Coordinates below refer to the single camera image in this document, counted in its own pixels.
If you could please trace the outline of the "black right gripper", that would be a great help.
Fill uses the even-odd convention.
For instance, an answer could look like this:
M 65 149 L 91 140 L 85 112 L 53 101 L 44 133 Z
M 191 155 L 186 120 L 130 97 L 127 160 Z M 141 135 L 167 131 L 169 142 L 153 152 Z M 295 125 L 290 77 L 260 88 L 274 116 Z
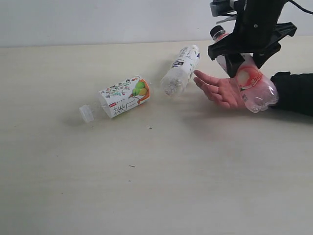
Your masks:
M 214 45 L 208 48 L 210 57 L 224 69 L 230 78 L 234 78 L 239 67 L 245 61 L 236 51 L 233 39 L 243 53 L 253 52 L 257 68 L 280 51 L 280 41 L 287 36 L 293 37 L 297 27 L 292 23 L 277 23 L 285 5 L 284 0 L 233 0 L 232 7 L 237 11 L 233 35 L 215 33 Z

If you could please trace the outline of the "person's open bare hand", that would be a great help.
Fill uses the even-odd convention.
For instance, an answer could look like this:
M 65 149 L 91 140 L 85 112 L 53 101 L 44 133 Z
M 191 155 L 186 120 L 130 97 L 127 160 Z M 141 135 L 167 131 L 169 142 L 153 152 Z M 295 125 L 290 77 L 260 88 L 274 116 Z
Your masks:
M 194 82 L 207 98 L 226 109 L 245 109 L 240 90 L 231 78 L 216 78 L 200 70 L 194 71 Z

